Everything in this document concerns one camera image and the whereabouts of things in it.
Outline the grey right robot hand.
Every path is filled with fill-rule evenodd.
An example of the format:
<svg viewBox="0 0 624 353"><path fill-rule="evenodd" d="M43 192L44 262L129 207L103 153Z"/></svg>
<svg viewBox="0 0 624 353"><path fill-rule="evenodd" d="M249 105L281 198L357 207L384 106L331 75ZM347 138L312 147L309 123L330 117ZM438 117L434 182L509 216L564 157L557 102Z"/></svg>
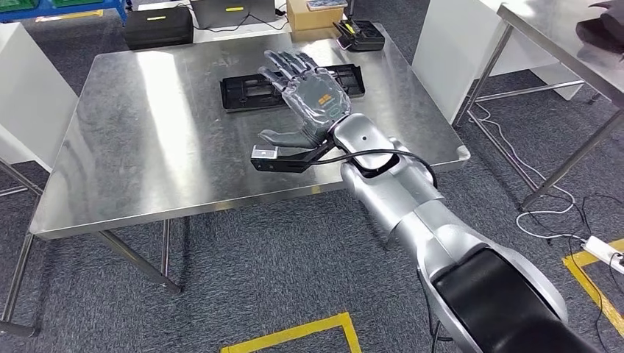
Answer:
<svg viewBox="0 0 624 353"><path fill-rule="evenodd" d="M261 66L258 73L277 89L302 126L296 132L264 129L258 136L276 147L315 149L321 146L334 123L351 114L349 96L326 68L304 52L266 50L264 56L282 75L276 75L265 66Z"/></svg>

